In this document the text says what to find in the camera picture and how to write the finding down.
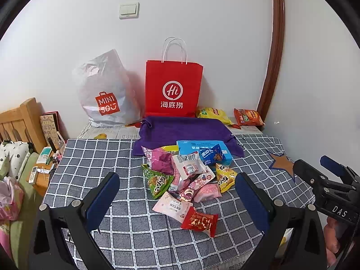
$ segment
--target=purple cloth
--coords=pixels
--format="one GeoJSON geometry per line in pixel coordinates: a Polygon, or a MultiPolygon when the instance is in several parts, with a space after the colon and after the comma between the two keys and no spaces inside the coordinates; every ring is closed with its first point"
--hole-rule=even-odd
{"type": "Polygon", "coordinates": [[[217,119],[148,116],[141,124],[141,139],[133,146],[133,156],[143,156],[141,146],[155,149],[176,145],[177,140],[223,141],[231,154],[244,157],[244,150],[230,130],[217,119]]]}

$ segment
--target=gray plaid tablecloth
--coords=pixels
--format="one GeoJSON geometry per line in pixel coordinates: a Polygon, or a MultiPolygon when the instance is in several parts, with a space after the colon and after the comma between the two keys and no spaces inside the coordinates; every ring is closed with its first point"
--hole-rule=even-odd
{"type": "MultiPolygon", "coordinates": [[[[313,201],[311,188],[299,177],[269,169],[268,151],[284,152],[277,138],[238,135],[245,157],[235,158],[231,168],[246,172],[272,199],[304,207],[313,201]]],[[[146,188],[143,157],[131,157],[132,139],[70,139],[50,184],[44,203],[62,207],[84,196],[109,172],[120,177],[120,189],[100,225],[92,232],[96,243],[117,269],[197,270],[238,269],[259,243],[255,228],[234,188],[220,198],[195,203],[197,211],[218,214],[215,238],[183,230],[180,223],[152,211],[157,202],[146,188]]],[[[73,241],[67,242],[79,269],[85,269],[73,241]]]]}

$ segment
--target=blue box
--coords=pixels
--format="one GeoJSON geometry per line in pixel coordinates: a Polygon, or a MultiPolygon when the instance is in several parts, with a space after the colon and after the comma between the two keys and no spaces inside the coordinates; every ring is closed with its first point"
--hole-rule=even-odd
{"type": "Polygon", "coordinates": [[[226,147],[223,141],[209,140],[209,141],[199,141],[199,140],[179,140],[176,141],[176,144],[179,146],[179,154],[187,155],[194,151],[198,151],[202,161],[203,158],[200,153],[200,148],[213,148],[216,144],[220,145],[220,148],[225,156],[225,160],[222,162],[223,165],[229,166],[233,160],[233,156],[226,147]]]}

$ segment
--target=star-shaped patch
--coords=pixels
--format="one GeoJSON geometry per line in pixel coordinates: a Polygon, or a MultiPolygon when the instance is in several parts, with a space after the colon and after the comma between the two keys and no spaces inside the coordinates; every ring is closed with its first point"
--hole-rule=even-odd
{"type": "Polygon", "coordinates": [[[270,157],[274,160],[269,166],[269,169],[283,169],[285,170],[295,182],[295,174],[293,171],[294,164],[288,159],[288,157],[283,153],[281,155],[276,155],[267,151],[270,157]]]}

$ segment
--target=wooden headboard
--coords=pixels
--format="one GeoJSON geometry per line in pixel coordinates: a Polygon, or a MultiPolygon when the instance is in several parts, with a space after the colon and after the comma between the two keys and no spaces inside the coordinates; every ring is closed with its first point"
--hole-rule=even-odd
{"type": "Polygon", "coordinates": [[[16,109],[0,112],[0,140],[32,142],[36,152],[40,153],[47,145],[39,116],[34,97],[16,109]]]}

